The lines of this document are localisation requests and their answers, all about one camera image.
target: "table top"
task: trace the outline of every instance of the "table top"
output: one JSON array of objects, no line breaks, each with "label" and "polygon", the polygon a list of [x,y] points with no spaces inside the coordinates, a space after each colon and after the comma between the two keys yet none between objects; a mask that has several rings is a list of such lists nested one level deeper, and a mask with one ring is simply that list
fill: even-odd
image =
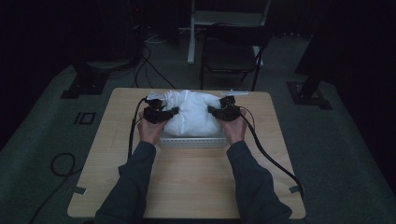
[{"label": "table top", "polygon": [[[107,104],[92,148],[78,181],[84,194],[74,193],[67,213],[70,217],[94,217],[119,179],[118,167],[127,161],[129,133],[137,103],[151,91],[168,90],[117,88]],[[220,91],[202,91],[220,96]],[[266,152],[293,174],[271,96],[250,92],[235,96],[236,105],[254,116],[256,133]],[[134,132],[133,149],[138,143]],[[275,192],[292,210],[291,218],[303,218],[305,209],[296,183],[269,162],[257,149],[247,130],[246,142],[253,157],[274,178]],[[161,148],[153,164],[144,217],[150,218],[239,218],[234,197],[234,179],[225,148]]]}]

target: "person's left arm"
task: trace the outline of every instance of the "person's left arm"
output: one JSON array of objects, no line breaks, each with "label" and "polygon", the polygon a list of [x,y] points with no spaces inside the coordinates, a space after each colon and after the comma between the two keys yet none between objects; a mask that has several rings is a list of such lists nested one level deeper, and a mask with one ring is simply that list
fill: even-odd
[{"label": "person's left arm", "polygon": [[151,143],[139,142],[134,154],[119,167],[120,178],[101,208],[95,223],[139,223],[146,210],[146,196],[156,154]]}]

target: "person's left hand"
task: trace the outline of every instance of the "person's left hand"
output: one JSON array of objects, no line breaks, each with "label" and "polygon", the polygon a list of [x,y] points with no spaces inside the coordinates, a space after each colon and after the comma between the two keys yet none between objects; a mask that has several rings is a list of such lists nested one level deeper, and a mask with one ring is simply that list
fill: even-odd
[{"label": "person's left hand", "polygon": [[137,129],[139,130],[140,141],[151,143],[152,145],[157,144],[160,140],[163,127],[168,120],[161,123],[153,124],[146,119],[143,119],[143,112],[139,113],[141,120],[137,123]]}]

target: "black device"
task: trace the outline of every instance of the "black device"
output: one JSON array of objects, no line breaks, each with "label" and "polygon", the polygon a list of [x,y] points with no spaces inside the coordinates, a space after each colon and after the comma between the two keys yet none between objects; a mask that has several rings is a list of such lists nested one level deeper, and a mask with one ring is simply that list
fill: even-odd
[{"label": "black device", "polygon": [[145,100],[148,106],[143,110],[143,118],[151,123],[160,123],[171,119],[178,113],[178,107],[163,111],[163,101],[159,99]]},{"label": "black device", "polygon": [[232,95],[225,96],[219,99],[221,109],[216,109],[215,107],[209,105],[207,111],[211,113],[215,118],[233,121],[241,115],[240,106],[235,105],[235,98]]}]

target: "sleeve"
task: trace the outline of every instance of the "sleeve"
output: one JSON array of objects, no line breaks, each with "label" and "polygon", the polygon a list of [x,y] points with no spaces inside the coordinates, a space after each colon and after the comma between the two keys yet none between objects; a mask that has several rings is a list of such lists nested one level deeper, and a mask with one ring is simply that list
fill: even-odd
[{"label": "sleeve", "polygon": [[232,144],[227,156],[233,167],[242,223],[290,223],[291,210],[277,198],[271,173],[257,163],[246,142]]},{"label": "sleeve", "polygon": [[119,167],[120,178],[95,214],[95,223],[139,223],[146,211],[155,146],[139,142],[134,154]]}]

